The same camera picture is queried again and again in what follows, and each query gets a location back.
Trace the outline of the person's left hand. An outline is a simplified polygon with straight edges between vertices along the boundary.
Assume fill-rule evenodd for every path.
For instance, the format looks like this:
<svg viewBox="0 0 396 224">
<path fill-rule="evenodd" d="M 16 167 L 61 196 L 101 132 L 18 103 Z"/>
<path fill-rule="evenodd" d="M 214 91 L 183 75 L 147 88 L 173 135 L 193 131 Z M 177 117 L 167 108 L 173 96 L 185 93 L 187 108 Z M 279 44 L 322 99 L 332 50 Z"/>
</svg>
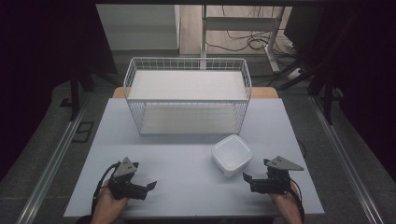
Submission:
<svg viewBox="0 0 396 224">
<path fill-rule="evenodd" d="M 107 185 L 108 181 L 100 188 L 91 224 L 112 224 L 128 204 L 128 198 L 115 199 Z"/>
</svg>

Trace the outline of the person's right hand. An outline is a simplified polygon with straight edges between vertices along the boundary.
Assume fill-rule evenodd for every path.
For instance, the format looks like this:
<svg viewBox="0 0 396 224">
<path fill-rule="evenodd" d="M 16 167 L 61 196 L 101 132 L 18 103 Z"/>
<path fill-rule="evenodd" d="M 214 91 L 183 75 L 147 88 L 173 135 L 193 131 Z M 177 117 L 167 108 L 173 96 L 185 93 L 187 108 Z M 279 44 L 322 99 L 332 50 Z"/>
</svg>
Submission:
<svg viewBox="0 0 396 224">
<path fill-rule="evenodd" d="M 291 193 L 271 194 L 270 197 L 286 224 L 303 224 L 298 204 Z"/>
</svg>

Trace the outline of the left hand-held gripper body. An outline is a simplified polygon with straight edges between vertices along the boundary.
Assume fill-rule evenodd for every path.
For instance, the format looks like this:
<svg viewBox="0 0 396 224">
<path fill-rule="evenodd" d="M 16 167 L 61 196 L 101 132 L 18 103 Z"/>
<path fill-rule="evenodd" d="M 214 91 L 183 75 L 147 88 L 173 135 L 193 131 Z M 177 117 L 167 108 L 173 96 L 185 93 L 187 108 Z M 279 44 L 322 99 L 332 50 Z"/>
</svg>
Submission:
<svg viewBox="0 0 396 224">
<path fill-rule="evenodd" d="M 115 199 L 146 199 L 148 194 L 146 188 L 131 182 L 136 171 L 137 169 L 134 168 L 133 163 L 125 157 L 111 175 L 107 185 Z"/>
</svg>

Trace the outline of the white power strip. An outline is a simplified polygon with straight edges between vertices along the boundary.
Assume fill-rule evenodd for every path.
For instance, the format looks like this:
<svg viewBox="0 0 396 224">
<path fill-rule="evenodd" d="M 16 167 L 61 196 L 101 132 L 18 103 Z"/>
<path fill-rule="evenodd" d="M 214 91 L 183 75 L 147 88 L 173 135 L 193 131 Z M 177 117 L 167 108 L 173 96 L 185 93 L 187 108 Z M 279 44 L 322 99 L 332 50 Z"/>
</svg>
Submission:
<svg viewBox="0 0 396 224">
<path fill-rule="evenodd" d="M 293 80 L 293 79 L 297 78 L 303 72 L 304 72 L 304 70 L 302 68 L 296 68 L 290 74 L 288 74 L 287 79 Z"/>
</svg>

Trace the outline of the wooden table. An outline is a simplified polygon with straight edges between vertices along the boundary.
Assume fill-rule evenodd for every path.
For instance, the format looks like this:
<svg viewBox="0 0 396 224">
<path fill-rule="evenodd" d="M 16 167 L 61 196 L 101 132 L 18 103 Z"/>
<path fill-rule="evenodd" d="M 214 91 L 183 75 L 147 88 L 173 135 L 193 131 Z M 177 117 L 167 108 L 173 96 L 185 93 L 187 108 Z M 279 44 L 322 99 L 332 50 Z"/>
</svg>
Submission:
<svg viewBox="0 0 396 224">
<path fill-rule="evenodd" d="M 123 98 L 123 87 L 114 90 L 113 98 Z M 277 99 L 276 89 L 272 87 L 253 87 L 251 92 L 252 99 Z"/>
</svg>

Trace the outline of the black floor bracket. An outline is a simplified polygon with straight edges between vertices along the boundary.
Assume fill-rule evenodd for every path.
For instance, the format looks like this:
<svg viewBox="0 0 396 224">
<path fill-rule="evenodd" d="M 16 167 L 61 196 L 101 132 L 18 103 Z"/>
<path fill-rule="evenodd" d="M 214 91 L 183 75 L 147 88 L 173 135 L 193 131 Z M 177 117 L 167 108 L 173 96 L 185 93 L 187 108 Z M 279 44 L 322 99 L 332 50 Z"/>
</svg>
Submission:
<svg viewBox="0 0 396 224">
<path fill-rule="evenodd" d="M 72 138 L 73 143 L 87 143 L 93 129 L 93 121 L 82 121 L 79 125 L 75 134 Z"/>
</svg>

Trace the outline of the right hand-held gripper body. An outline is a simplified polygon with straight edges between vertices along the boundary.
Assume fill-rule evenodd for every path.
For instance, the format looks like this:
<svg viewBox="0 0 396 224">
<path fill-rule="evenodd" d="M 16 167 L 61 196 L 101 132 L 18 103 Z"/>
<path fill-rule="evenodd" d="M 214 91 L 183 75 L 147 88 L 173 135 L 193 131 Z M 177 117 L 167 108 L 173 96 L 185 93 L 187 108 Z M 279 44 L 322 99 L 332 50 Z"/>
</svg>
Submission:
<svg viewBox="0 0 396 224">
<path fill-rule="evenodd" d="M 266 179 L 253 179 L 250 185 L 252 192 L 260 194 L 275 193 L 286 194 L 290 189 L 289 171 L 303 171 L 304 167 L 277 156 L 269 160 Z"/>
</svg>

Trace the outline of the aluminium floor rail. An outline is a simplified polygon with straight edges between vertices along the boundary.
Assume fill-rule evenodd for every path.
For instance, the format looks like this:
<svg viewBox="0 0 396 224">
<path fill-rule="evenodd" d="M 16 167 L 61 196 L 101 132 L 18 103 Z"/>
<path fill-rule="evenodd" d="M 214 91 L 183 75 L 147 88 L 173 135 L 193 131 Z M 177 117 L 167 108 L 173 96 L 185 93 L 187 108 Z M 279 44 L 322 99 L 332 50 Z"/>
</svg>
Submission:
<svg viewBox="0 0 396 224">
<path fill-rule="evenodd" d="M 77 112 L 75 118 L 72 121 L 69 121 L 67 127 L 62 135 L 61 140 L 59 141 L 57 147 L 53 150 L 49 161 L 41 173 L 38 181 L 35 184 L 35 187 L 29 196 L 25 206 L 22 208 L 21 213 L 16 221 L 16 224 L 33 224 L 35 220 L 36 214 L 43 203 L 46 194 L 50 189 L 50 185 L 56 176 L 59 167 L 64 159 L 64 155 L 69 148 L 73 136 L 78 129 L 78 125 L 80 124 L 89 101 L 91 100 L 90 93 L 84 93 L 80 99 L 79 111 Z"/>
<path fill-rule="evenodd" d="M 360 175 L 352 163 L 352 160 L 349 158 L 346 149 L 334 127 L 326 120 L 325 116 L 323 115 L 323 107 L 320 103 L 320 100 L 315 96 L 309 96 L 308 99 L 311 102 L 311 105 L 314 107 L 318 120 L 330 140 L 334 153 L 336 154 L 340 165 L 346 174 L 346 178 L 348 179 L 348 182 L 352 187 L 368 221 L 370 224 L 386 224 L 386 220 L 381 215 L 380 210 L 375 204 L 370 191 L 363 183 Z"/>
</svg>

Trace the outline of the white square box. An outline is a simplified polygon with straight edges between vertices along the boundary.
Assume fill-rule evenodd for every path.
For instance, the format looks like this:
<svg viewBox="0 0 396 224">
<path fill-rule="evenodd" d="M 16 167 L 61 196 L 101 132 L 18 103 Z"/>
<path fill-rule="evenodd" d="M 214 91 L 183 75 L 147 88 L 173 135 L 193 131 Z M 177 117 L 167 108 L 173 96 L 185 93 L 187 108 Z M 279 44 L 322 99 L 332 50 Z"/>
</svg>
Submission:
<svg viewBox="0 0 396 224">
<path fill-rule="evenodd" d="M 253 157 L 248 144 L 236 134 L 229 135 L 216 143 L 211 152 L 214 163 L 228 177 L 242 171 Z"/>
</svg>

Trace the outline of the white cabinet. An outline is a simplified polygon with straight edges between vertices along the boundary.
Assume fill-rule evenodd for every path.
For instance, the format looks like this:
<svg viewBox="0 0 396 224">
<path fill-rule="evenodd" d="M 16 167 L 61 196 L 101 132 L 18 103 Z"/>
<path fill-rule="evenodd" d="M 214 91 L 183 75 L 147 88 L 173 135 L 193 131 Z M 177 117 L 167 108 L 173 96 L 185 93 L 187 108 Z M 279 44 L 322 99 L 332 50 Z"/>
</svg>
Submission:
<svg viewBox="0 0 396 224">
<path fill-rule="evenodd" d="M 179 49 L 179 5 L 97 4 L 111 50 Z"/>
</svg>

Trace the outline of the white metal desk frame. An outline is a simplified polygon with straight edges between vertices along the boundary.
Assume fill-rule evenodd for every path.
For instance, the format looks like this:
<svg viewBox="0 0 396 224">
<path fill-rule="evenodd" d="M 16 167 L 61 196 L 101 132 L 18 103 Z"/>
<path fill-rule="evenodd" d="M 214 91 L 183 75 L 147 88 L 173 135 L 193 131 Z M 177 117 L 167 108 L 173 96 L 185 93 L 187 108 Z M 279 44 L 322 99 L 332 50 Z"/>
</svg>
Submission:
<svg viewBox="0 0 396 224">
<path fill-rule="evenodd" d="M 202 42 L 200 56 L 206 57 L 206 32 L 207 31 L 256 31 L 270 32 L 269 41 L 264 47 L 268 62 L 274 73 L 280 69 L 274 54 L 274 45 L 280 24 L 283 19 L 285 7 L 280 7 L 277 15 L 270 18 L 247 18 L 247 17 L 208 17 L 207 6 L 202 6 Z"/>
</svg>

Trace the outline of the black stand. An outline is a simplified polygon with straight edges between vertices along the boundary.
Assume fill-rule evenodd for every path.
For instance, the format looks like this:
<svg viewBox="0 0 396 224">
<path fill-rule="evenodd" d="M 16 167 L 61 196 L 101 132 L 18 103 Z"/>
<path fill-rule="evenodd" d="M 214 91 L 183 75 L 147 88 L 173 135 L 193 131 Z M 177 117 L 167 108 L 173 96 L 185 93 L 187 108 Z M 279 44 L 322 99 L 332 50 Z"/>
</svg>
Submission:
<svg viewBox="0 0 396 224">
<path fill-rule="evenodd" d="M 73 121 L 79 111 L 79 85 L 81 85 L 84 91 L 93 91 L 94 82 L 92 76 L 89 72 L 73 72 L 70 78 L 71 85 L 71 117 L 70 120 Z"/>
</svg>

